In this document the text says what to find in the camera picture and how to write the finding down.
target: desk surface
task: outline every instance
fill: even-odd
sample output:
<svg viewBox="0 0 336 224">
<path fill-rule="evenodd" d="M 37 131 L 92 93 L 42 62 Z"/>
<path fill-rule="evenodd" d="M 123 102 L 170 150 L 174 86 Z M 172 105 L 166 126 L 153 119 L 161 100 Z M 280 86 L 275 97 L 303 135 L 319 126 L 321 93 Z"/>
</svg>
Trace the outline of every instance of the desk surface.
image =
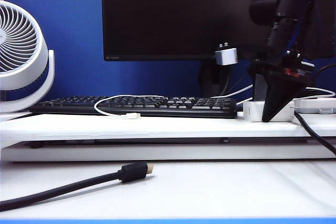
<svg viewBox="0 0 336 224">
<path fill-rule="evenodd" d="M 123 164 L 2 163 L 1 200 L 114 172 Z M 145 180 L 96 185 L 0 218 L 336 217 L 336 161 L 154 165 Z"/>
</svg>

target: blue cubicle panel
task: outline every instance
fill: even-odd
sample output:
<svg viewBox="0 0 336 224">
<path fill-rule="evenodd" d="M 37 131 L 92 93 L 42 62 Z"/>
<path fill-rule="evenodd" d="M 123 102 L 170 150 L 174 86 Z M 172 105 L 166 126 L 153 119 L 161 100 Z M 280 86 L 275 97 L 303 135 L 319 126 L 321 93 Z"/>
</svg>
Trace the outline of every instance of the blue cubicle panel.
<svg viewBox="0 0 336 224">
<path fill-rule="evenodd" d="M 199 61 L 105 62 L 101 0 L 6 1 L 23 7 L 36 18 L 48 48 L 55 51 L 56 76 L 46 99 L 69 95 L 201 95 Z M 336 63 L 336 59 L 319 59 L 313 63 L 319 69 Z M 246 75 L 248 64 L 241 61 L 232 67 L 230 86 Z M 247 77 L 235 90 L 250 83 Z M 336 90 L 336 71 L 330 69 L 323 73 L 317 87 Z M 250 96 L 248 91 L 236 98 L 242 100 Z"/>
</svg>

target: black cable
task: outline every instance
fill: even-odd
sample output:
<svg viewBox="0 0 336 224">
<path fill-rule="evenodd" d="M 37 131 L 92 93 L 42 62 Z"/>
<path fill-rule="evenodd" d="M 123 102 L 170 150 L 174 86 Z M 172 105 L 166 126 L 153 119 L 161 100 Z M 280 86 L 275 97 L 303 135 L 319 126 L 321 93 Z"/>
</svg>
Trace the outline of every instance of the black cable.
<svg viewBox="0 0 336 224">
<path fill-rule="evenodd" d="M 225 66 L 226 68 L 224 68 L 225 71 L 225 84 L 224 87 L 222 88 L 222 91 L 219 93 L 219 96 L 223 95 L 225 93 L 225 91 L 227 90 L 227 87 L 229 86 L 229 82 L 230 82 L 230 74 L 231 74 L 231 67 L 230 66 Z"/>
<path fill-rule="evenodd" d="M 329 68 L 333 68 L 333 67 L 336 67 L 336 64 L 330 64 L 330 65 L 324 66 L 323 68 L 320 68 L 320 69 L 314 74 L 314 76 L 312 77 L 312 82 L 315 82 L 315 81 L 316 81 L 317 76 L 318 76 L 321 72 L 323 72 L 323 71 L 325 71 L 325 70 L 327 70 L 327 69 L 329 69 Z"/>
<path fill-rule="evenodd" d="M 333 154 L 336 155 L 336 148 L 329 143 L 326 139 L 324 139 L 322 136 L 318 135 L 309 125 L 306 123 L 306 121 L 303 119 L 303 117 L 298 113 L 294 112 L 295 117 L 299 120 L 302 127 L 308 132 L 310 136 L 315 138 L 318 142 L 320 142 L 325 148 L 330 150 Z"/>
<path fill-rule="evenodd" d="M 235 87 L 237 87 L 244 79 L 245 79 L 246 75 L 244 75 L 239 81 L 237 81 L 231 88 L 229 88 L 229 90 L 227 90 L 223 95 L 229 94 L 230 91 L 232 89 L 234 89 Z"/>
<path fill-rule="evenodd" d="M 57 187 L 51 190 L 43 191 L 41 193 L 32 194 L 25 197 L 0 201 L 0 211 L 7 211 L 11 209 L 28 206 L 42 200 L 54 198 L 56 196 L 67 194 L 72 191 L 76 191 L 79 189 L 83 189 L 89 186 L 101 184 L 116 179 L 121 180 L 123 183 L 143 179 L 146 177 L 146 174 L 152 173 L 152 169 L 153 166 L 147 165 L 146 162 L 124 165 L 116 173 L 110 173 L 94 178 L 85 179 L 66 186 Z"/>
</svg>

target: power strip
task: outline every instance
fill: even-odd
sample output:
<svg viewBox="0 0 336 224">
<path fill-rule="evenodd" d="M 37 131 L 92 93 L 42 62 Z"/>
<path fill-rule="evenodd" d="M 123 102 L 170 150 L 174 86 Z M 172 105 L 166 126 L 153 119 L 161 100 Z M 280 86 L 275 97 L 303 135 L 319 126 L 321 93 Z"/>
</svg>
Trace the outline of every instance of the power strip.
<svg viewBox="0 0 336 224">
<path fill-rule="evenodd" d="M 262 122 L 262 112 L 265 101 L 253 101 L 243 103 L 244 119 L 250 122 Z M 289 102 L 271 122 L 291 122 L 294 116 L 294 102 Z"/>
<path fill-rule="evenodd" d="M 302 114 L 333 114 L 336 113 L 336 98 L 297 100 L 295 111 Z"/>
</svg>

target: white cable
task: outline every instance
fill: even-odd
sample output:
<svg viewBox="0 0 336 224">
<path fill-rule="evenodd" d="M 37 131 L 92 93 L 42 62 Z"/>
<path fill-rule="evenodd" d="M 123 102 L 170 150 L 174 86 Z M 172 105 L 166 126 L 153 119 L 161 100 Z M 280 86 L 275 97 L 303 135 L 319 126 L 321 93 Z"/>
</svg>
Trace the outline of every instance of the white cable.
<svg viewBox="0 0 336 224">
<path fill-rule="evenodd" d="M 211 98 L 227 98 L 227 97 L 231 97 L 231 96 L 233 96 L 235 94 L 239 94 L 239 93 L 244 92 L 245 90 L 251 89 L 252 87 L 253 87 L 253 85 L 251 84 L 250 86 L 248 86 L 246 88 L 243 88 L 241 90 L 238 90 L 238 91 L 236 91 L 236 92 L 234 92 L 232 94 L 222 95 L 222 96 L 219 96 L 219 97 L 211 97 Z"/>
<path fill-rule="evenodd" d="M 237 102 L 237 105 L 241 105 L 241 104 L 243 104 L 244 102 L 248 102 L 248 101 L 250 101 L 250 100 L 252 100 L 252 99 L 253 99 L 253 97 L 247 98 L 247 99 L 245 99 L 244 101 Z"/>
<path fill-rule="evenodd" d="M 105 112 L 105 111 L 102 111 L 100 110 L 99 108 L 97 108 L 97 106 L 101 103 L 101 102 L 104 102 L 104 101 L 108 101 L 108 100 L 111 100 L 113 98 L 118 98 L 118 97 L 159 97 L 159 98 L 162 98 L 163 96 L 161 95 L 131 95 L 131 94 L 119 94 L 119 95 L 114 95 L 112 97 L 108 97 L 108 98 L 105 98 L 105 99 L 102 99 L 102 100 L 99 100 L 98 102 L 96 102 L 94 104 L 94 109 L 103 114 L 103 115 L 108 115 L 112 118 L 119 118 L 119 119 L 138 119 L 140 118 L 140 113 L 127 113 L 126 115 L 116 115 L 116 114 L 111 114 L 111 113 L 108 113 L 108 112 Z"/>
<path fill-rule="evenodd" d="M 311 88 L 311 87 L 307 87 L 306 89 L 318 90 L 318 91 L 326 92 L 326 93 L 329 93 L 329 94 L 311 95 L 309 97 L 294 98 L 293 101 L 303 100 L 303 99 L 311 99 L 311 98 L 320 98 L 320 97 L 334 97 L 336 95 L 335 92 L 327 90 L 327 89 L 319 89 L 319 88 Z"/>
</svg>

